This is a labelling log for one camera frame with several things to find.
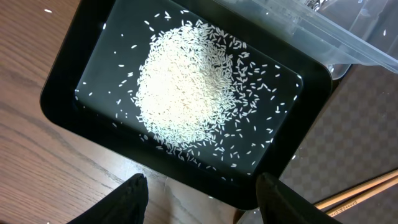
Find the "pile of white rice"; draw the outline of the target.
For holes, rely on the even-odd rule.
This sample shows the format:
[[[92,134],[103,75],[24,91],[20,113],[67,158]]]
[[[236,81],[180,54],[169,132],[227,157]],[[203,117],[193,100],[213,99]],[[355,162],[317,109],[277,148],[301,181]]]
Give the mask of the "pile of white rice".
[[[254,174],[300,75],[187,10],[113,11],[74,91],[83,110],[223,180]]]

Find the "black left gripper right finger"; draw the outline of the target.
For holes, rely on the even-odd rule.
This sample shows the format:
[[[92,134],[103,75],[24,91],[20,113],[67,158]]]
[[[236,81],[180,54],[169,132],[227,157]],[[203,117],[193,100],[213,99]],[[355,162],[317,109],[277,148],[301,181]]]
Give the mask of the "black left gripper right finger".
[[[267,172],[257,177],[256,197],[265,224],[341,224]]]

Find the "wooden chopstick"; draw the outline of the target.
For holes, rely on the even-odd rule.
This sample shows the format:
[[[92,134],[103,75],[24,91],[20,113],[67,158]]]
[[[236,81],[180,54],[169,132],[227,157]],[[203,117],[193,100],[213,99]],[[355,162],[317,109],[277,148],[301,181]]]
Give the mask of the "wooden chopstick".
[[[381,175],[379,177],[373,178],[365,183],[359,184],[355,187],[352,187],[348,190],[345,190],[344,192],[340,192],[332,197],[329,197],[327,199],[322,200],[321,202],[318,202],[315,204],[315,206],[321,210],[327,207],[330,207],[334,204],[340,203],[345,200],[345,202],[351,200],[354,197],[359,196],[360,194],[364,193],[367,190],[372,189],[373,187],[388,181],[394,177],[397,177],[397,169],[393,170],[389,173],[386,173],[384,175]]]
[[[384,190],[387,190],[388,188],[394,186],[397,184],[397,177],[394,177],[388,181],[385,181],[375,187],[373,187],[370,190],[365,191],[364,193],[360,194],[357,197],[352,198],[351,200],[342,203],[339,206],[333,207],[330,210],[326,212],[327,215],[330,217],[334,217],[340,213],[343,213],[344,211],[356,206],[357,204],[364,202],[365,200],[381,193]]]

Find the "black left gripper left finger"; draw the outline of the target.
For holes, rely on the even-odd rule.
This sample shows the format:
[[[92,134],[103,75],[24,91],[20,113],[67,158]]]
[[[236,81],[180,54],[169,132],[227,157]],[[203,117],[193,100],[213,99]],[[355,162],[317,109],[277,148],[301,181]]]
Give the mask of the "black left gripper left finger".
[[[143,224],[148,201],[147,179],[137,173],[68,224]]]

